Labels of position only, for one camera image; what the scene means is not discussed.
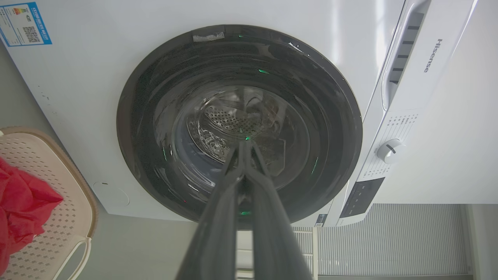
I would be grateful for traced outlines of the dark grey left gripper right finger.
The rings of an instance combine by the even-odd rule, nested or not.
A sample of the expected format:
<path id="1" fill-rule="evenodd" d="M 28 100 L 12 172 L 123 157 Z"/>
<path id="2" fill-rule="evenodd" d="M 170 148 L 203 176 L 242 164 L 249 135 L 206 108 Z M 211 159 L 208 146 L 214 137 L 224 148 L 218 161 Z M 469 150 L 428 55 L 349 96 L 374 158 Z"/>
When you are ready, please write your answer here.
<path id="1" fill-rule="evenodd" d="M 312 280 L 290 220 L 256 143 L 244 141 L 251 196 L 255 280 Z"/>

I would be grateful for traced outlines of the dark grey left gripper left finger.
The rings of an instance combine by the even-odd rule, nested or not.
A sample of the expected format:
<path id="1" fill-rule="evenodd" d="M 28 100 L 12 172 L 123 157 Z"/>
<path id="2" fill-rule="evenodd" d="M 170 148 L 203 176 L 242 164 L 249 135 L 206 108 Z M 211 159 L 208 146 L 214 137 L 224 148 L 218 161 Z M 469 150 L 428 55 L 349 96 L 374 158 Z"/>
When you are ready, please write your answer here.
<path id="1" fill-rule="evenodd" d="M 229 152 L 176 280 L 235 280 L 242 146 L 239 142 Z"/>

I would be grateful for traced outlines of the beige perforated laundry basket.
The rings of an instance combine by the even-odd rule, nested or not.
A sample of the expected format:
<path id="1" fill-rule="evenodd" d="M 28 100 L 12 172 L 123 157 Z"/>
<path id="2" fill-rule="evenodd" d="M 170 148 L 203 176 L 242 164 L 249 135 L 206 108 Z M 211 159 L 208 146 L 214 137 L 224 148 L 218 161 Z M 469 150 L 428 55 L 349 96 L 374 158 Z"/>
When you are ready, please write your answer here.
<path id="1" fill-rule="evenodd" d="M 0 157 L 47 182 L 63 197 L 43 225 L 44 233 L 10 256 L 0 280 L 61 280 L 64 267 L 82 246 L 81 260 L 67 276 L 77 280 L 89 259 L 98 214 L 82 174 L 55 140 L 22 126 L 0 129 Z"/>

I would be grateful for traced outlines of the white ribbed radiator panel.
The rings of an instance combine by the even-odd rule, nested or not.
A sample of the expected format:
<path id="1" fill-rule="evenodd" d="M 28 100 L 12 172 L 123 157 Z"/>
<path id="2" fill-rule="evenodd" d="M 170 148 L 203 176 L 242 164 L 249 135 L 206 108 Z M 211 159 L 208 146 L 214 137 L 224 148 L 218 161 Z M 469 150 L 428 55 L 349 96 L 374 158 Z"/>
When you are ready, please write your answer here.
<path id="1" fill-rule="evenodd" d="M 363 221 L 294 231 L 318 275 L 405 277 L 471 275 L 460 205 L 375 204 Z"/>

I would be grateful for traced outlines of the round dark washing machine door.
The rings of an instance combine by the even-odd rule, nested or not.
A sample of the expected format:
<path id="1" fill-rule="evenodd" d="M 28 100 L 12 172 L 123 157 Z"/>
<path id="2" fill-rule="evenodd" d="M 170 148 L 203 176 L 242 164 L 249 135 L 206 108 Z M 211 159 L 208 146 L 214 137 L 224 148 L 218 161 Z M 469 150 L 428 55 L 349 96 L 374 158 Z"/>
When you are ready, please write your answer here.
<path id="1" fill-rule="evenodd" d="M 308 44 L 225 24 L 150 53 L 123 88 L 117 138 L 129 169 L 160 204 L 198 222 L 229 151 L 254 142 L 291 222 L 345 186 L 359 159 L 356 98 Z"/>

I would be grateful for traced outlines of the white washing machine dial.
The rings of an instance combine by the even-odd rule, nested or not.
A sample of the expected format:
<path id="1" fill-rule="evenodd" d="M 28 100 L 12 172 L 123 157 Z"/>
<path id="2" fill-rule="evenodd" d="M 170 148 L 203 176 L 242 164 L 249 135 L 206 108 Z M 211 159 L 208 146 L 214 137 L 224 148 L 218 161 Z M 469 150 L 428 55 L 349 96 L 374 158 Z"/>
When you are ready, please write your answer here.
<path id="1" fill-rule="evenodd" d="M 391 139 L 381 145 L 377 157 L 384 163 L 391 165 L 400 160 L 405 154 L 406 144 L 399 139 Z"/>

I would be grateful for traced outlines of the white Hisense washing machine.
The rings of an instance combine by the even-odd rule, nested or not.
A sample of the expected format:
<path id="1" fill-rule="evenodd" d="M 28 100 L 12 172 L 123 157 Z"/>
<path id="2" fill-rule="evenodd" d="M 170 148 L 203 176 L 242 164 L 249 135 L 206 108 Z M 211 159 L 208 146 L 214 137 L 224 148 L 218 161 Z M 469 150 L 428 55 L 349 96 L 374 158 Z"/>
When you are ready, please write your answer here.
<path id="1" fill-rule="evenodd" d="M 363 136 L 338 194 L 294 226 L 361 221 L 391 169 L 382 144 L 406 144 L 478 0 L 0 0 L 36 2 L 51 45 L 6 47 L 58 138 L 107 213 L 189 221 L 156 201 L 129 169 L 117 109 L 130 75 L 192 30 L 249 25 L 294 37 L 349 84 Z"/>

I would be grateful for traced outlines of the red garment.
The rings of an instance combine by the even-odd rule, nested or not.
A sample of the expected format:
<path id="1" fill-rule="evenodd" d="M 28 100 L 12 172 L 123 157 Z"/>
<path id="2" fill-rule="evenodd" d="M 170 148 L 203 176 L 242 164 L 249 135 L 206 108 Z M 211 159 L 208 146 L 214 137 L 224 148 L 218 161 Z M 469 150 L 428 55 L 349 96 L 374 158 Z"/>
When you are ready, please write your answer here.
<path id="1" fill-rule="evenodd" d="M 47 182 L 0 157 L 0 276 L 12 254 L 44 233 L 43 225 L 62 201 Z"/>

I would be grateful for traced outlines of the blue energy label sticker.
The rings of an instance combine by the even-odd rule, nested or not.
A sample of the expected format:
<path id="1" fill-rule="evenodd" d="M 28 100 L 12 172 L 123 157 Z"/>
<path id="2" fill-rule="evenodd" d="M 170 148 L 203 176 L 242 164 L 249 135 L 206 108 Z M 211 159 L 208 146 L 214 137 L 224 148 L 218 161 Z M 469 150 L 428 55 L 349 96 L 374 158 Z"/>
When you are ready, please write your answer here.
<path id="1" fill-rule="evenodd" d="M 0 39 L 6 47 L 52 44 L 36 2 L 0 5 Z"/>

